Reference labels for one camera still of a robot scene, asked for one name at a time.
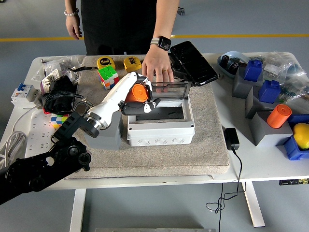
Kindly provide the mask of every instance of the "blue container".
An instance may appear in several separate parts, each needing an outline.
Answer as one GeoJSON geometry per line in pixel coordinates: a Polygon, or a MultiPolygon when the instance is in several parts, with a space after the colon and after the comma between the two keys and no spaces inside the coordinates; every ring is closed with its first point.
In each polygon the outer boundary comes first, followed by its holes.
{"type": "Polygon", "coordinates": [[[259,75],[262,72],[262,62],[260,60],[249,60],[246,70],[244,80],[257,82],[259,75]]]}
{"type": "MultiPolygon", "coordinates": [[[[301,122],[308,123],[309,115],[291,115],[288,118],[288,123],[292,129],[297,123],[301,122]]],[[[284,143],[284,147],[289,160],[309,159],[309,150],[299,149],[293,135],[284,143]]]]}
{"type": "Polygon", "coordinates": [[[259,101],[273,104],[280,94],[278,81],[265,81],[259,91],[259,101]]]}

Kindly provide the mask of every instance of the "black shirt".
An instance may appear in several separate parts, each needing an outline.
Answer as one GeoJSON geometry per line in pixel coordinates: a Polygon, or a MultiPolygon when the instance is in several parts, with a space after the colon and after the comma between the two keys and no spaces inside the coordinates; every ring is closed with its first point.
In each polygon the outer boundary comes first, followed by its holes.
{"type": "Polygon", "coordinates": [[[156,0],[82,0],[85,37],[124,50],[149,45],[156,19],[156,0]]]}

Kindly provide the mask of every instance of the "yellow floor line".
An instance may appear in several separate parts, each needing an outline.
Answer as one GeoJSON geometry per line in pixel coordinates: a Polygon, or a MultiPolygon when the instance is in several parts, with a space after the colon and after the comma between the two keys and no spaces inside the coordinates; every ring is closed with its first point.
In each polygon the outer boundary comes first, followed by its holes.
{"type": "Polygon", "coordinates": [[[173,39],[309,37],[309,34],[172,35],[173,39]]]}
{"type": "MultiPolygon", "coordinates": [[[[226,34],[226,35],[172,35],[172,39],[232,39],[232,38],[291,38],[309,37],[309,34],[226,34]]],[[[0,38],[0,42],[32,42],[74,40],[72,37],[41,37],[41,38],[0,38]]]]}

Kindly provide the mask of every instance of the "white cable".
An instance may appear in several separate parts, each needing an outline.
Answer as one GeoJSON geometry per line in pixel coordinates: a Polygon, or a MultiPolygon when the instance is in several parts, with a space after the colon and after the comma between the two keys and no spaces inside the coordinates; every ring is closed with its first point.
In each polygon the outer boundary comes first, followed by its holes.
{"type": "Polygon", "coordinates": [[[26,141],[26,135],[22,131],[14,131],[15,125],[19,122],[19,120],[32,110],[38,108],[40,106],[36,105],[27,112],[25,112],[13,125],[12,128],[12,134],[7,139],[6,143],[3,145],[3,147],[0,150],[0,169],[4,167],[9,166],[12,162],[14,162],[15,155],[18,153],[19,149],[24,145],[24,142],[26,141]]]}

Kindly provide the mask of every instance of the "orange cylinder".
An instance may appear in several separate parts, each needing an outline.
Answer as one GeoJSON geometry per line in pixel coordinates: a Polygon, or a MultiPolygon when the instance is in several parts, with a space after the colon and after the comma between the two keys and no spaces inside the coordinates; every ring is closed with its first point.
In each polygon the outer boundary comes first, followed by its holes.
{"type": "Polygon", "coordinates": [[[292,110],[287,105],[279,104],[271,112],[267,118],[267,124],[272,128],[280,128],[288,117],[292,114],[292,110]]]}
{"type": "Polygon", "coordinates": [[[126,102],[145,102],[148,97],[147,89],[141,84],[135,84],[126,96],[126,102]]]}

